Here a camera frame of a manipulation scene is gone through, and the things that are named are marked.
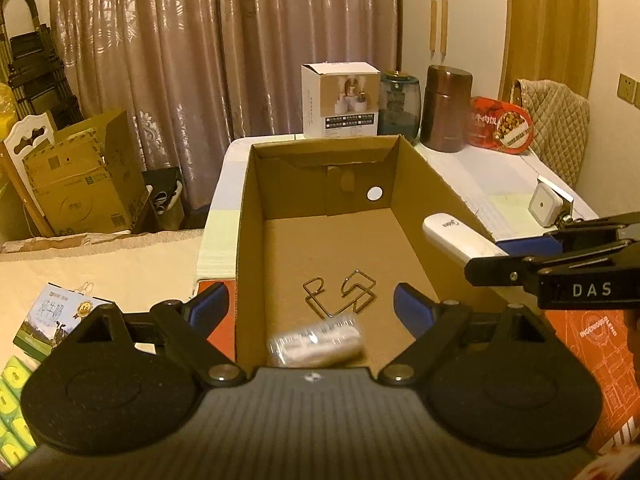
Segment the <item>beige quilted fabric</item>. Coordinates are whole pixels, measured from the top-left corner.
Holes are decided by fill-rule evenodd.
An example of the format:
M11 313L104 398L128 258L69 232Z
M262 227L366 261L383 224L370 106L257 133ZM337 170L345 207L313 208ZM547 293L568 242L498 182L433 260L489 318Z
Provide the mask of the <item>beige quilted fabric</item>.
M511 101L517 85L522 92L522 107L533 120L535 133L531 148L546 166L574 188L587 145L590 120L587 99L562 83L519 79L511 91Z

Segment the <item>brown thermos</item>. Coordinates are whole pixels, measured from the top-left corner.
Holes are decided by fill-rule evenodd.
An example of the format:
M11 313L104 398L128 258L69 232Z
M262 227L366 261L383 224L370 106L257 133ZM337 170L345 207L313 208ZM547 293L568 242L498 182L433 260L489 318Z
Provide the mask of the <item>brown thermos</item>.
M431 65L424 89L420 142L439 152L465 145L473 76L450 66Z

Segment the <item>ladder handle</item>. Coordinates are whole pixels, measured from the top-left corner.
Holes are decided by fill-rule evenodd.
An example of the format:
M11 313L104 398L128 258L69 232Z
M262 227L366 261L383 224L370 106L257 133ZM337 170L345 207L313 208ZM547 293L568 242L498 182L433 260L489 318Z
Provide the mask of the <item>ladder handle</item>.
M0 0L0 26L4 25L4 4L7 0ZM36 0L24 0L29 6L31 12L31 19L33 20L34 28L40 27L40 19L38 17L38 7L36 6Z

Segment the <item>electrical socket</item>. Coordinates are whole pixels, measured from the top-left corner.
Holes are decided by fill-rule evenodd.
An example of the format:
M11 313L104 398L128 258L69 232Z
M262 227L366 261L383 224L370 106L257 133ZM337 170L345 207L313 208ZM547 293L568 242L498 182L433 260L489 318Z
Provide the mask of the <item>electrical socket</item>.
M636 82L628 75L620 74L618 81L618 97L627 103L633 104L634 93L636 92Z

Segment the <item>white product box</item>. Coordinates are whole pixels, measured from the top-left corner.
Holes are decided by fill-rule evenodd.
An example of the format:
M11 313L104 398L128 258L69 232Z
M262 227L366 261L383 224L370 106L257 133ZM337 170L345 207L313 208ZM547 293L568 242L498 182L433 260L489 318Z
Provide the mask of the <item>white product box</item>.
M307 139L378 134L380 71L365 62L302 66L302 115Z

